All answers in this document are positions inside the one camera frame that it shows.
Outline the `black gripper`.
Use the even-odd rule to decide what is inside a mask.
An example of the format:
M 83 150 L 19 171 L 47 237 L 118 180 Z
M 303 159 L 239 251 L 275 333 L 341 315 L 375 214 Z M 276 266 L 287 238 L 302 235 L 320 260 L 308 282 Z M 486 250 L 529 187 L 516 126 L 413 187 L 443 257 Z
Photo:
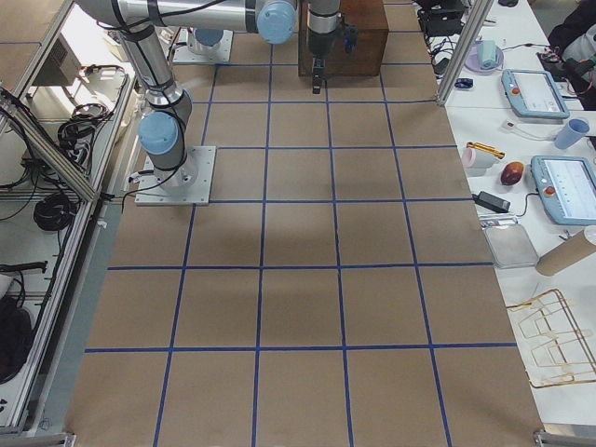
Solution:
M 329 33 L 317 33 L 311 29 L 307 30 L 307 45 L 313 55 L 312 65 L 312 93 L 319 95 L 324 81 L 324 60 L 334 49 L 338 39 L 344 37 L 344 31 L 336 28 Z

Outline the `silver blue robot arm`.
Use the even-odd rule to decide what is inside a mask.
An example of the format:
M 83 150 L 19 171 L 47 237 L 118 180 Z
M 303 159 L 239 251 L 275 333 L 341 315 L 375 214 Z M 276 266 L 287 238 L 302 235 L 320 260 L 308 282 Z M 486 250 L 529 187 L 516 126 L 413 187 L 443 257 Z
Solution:
M 186 27 L 219 41 L 226 31 L 259 34 L 271 45 L 286 42 L 294 29 L 295 1 L 81 1 L 79 7 L 117 33 L 140 78 L 151 108 L 139 126 L 156 184 L 165 190 L 190 186 L 196 178 L 185 132 L 192 100 L 177 82 L 156 30 Z
M 195 54 L 215 51 L 224 38 L 224 30 L 189 28 L 187 46 Z

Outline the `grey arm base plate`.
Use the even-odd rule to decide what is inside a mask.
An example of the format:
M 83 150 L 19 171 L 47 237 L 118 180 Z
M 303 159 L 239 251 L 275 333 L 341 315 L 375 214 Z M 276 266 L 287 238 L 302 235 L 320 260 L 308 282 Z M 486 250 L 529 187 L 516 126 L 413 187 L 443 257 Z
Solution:
M 221 39 L 209 46 L 196 39 L 193 29 L 182 28 L 171 53 L 178 65 L 227 64 L 230 60 L 233 32 L 223 30 Z
M 215 146 L 191 146 L 186 151 L 186 161 L 170 178 L 165 171 L 154 171 L 149 156 L 144 169 L 151 173 L 140 179 L 140 193 L 134 202 L 138 206 L 185 206 L 210 203 L 210 190 L 216 159 Z

